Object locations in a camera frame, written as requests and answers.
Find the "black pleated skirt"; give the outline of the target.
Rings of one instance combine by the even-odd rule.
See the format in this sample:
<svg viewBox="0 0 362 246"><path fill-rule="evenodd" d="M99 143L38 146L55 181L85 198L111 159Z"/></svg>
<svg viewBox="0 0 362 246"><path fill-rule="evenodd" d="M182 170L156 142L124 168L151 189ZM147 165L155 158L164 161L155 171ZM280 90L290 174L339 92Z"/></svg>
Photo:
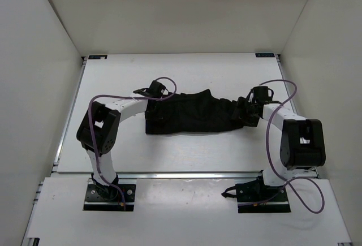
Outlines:
<svg viewBox="0 0 362 246"><path fill-rule="evenodd" d="M149 101L145 112L145 133L217 133L246 126L232 118L236 101L215 98L206 89L195 94L175 94L168 100Z"/></svg>

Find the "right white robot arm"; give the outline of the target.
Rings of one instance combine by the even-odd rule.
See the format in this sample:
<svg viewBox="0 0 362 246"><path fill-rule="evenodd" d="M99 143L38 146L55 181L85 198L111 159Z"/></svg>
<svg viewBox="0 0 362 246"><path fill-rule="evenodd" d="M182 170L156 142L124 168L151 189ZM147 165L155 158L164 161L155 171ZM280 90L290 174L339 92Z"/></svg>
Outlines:
<svg viewBox="0 0 362 246"><path fill-rule="evenodd" d="M302 173L325 164L326 153L322 123L295 114L285 102L274 100L274 92L265 85L239 97L233 119L248 127L256 127L259 120L267 122L265 145L269 167L253 181L244 183L242 192L260 201L272 199L285 186L302 178ZM270 150L270 129L281 132L279 159L274 161Z"/></svg>

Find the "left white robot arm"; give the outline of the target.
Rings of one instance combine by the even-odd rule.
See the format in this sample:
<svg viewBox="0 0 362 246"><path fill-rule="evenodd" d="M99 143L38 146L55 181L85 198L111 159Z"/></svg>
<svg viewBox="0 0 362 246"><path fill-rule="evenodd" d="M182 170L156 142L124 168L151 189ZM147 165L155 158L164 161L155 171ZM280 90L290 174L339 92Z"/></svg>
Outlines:
<svg viewBox="0 0 362 246"><path fill-rule="evenodd" d="M176 94L177 86L169 77L159 77L147 88L137 89L129 96L99 94L94 96L76 133L76 139L89 156L91 178L97 193L107 201L118 200L125 208L124 191L114 170L111 150L121 122L145 113L150 101L165 101Z"/></svg>

